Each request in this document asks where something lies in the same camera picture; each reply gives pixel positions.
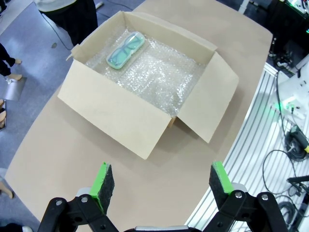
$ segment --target gray floor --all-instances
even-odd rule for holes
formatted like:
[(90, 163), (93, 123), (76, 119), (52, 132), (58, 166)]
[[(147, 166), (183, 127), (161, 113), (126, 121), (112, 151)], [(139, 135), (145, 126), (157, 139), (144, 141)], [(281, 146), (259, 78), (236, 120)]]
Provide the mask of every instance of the gray floor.
[[(118, 0), (118, 2), (134, 9), (143, 0)], [(105, 1), (99, 12), (112, 16), (119, 10), (129, 11), (126, 7)], [(99, 24), (106, 19), (107, 17), (98, 14)], [(56, 28), (56, 30), (65, 45), (72, 48), (68, 34), (62, 29)], [(7, 102), (7, 128), (0, 132), (0, 167), (7, 168), (35, 118), (63, 82), (71, 61), (65, 61), (70, 51), (61, 44), (34, 3), (5, 30), (0, 36), (0, 42), (5, 45), (12, 57), (23, 60), (21, 66), (13, 67), (13, 72), (27, 77), (20, 100)], [(53, 43), (57, 43), (56, 48), (52, 48)], [(0, 94), (6, 85), (4, 78), (0, 77)], [(8, 222), (29, 225), (34, 231), (37, 231), (39, 226), (39, 221), (28, 211), (18, 196), (10, 200), (3, 194), (0, 195), (0, 224)]]

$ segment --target table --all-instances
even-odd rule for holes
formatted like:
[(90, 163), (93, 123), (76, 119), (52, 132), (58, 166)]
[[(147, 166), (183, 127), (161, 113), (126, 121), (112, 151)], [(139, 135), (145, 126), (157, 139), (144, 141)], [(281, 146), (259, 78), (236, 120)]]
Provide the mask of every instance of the table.
[(115, 179), (108, 216), (120, 231), (184, 224), (209, 186), (211, 163), (225, 159), (243, 123), (267, 58), (270, 32), (214, 0), (147, 0), (135, 11), (158, 16), (218, 46), (239, 76), (235, 95), (209, 144), (176, 120), (143, 160), (70, 109), (57, 91), (6, 175), (39, 220), (52, 198), (70, 200), (79, 188), (92, 185), (106, 161)]

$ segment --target open cardboard box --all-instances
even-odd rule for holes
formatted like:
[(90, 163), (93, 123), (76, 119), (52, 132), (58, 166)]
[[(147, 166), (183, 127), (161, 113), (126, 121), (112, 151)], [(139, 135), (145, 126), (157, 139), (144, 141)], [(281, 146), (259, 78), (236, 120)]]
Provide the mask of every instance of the open cardboard box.
[(177, 117), (209, 142), (236, 90), (239, 78), (197, 35), (145, 13), (118, 12), (81, 45), (72, 49), (74, 61), (58, 97), (113, 139), (147, 159), (174, 118), (84, 65), (103, 49), (116, 28), (133, 28), (184, 53), (201, 64), (204, 73)]

